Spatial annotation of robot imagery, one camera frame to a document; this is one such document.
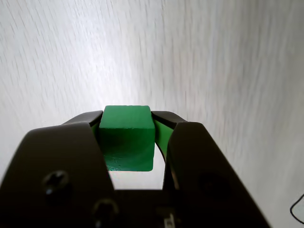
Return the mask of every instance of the green cube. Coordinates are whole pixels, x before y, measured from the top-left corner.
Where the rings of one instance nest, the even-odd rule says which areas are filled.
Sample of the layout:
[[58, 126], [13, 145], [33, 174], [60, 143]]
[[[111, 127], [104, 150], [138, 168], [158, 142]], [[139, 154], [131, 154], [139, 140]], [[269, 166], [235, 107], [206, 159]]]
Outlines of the green cube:
[[151, 171], [155, 127], [149, 106], [106, 106], [99, 144], [110, 171]]

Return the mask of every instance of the screw head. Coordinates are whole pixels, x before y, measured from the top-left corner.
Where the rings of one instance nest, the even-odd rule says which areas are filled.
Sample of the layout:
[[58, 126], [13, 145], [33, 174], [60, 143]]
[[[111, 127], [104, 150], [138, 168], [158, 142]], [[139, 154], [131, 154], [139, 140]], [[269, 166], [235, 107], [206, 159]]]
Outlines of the screw head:
[[67, 189], [68, 184], [68, 173], [63, 170], [51, 172], [42, 180], [42, 186], [46, 196], [53, 196], [62, 192]]
[[231, 194], [227, 178], [215, 173], [205, 173], [201, 175], [199, 186], [206, 196], [215, 201], [226, 200]]
[[109, 227], [113, 224], [119, 209], [112, 199], [101, 199], [93, 207], [93, 216], [95, 218], [95, 227]]

